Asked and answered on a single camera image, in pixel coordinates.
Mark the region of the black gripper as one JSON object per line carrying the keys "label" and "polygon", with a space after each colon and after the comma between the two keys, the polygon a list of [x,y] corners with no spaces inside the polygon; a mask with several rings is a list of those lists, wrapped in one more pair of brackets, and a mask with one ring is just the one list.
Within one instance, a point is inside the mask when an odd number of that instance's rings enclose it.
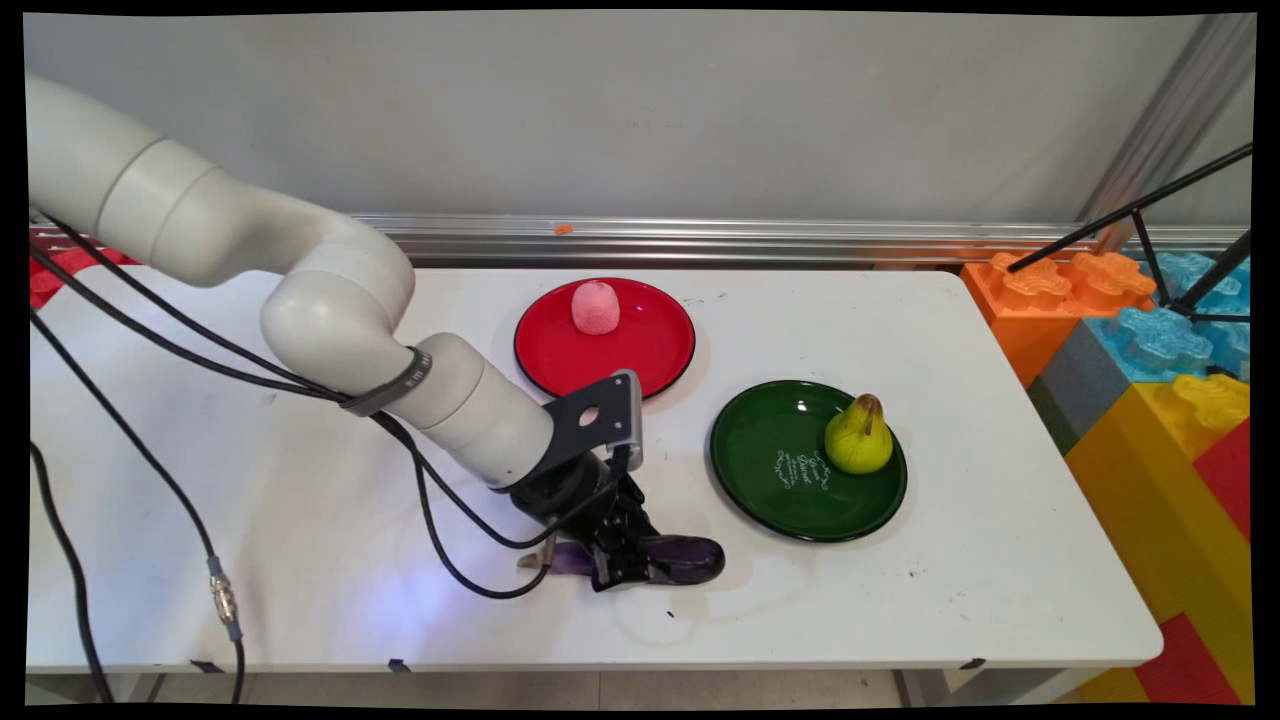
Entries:
{"label": "black gripper", "polygon": [[650,565],[657,556],[648,542],[659,533],[626,460],[616,468],[611,459],[586,454],[521,480],[509,498],[530,518],[545,524],[562,521],[558,532],[563,537],[590,546],[594,592],[643,585],[653,579]]}

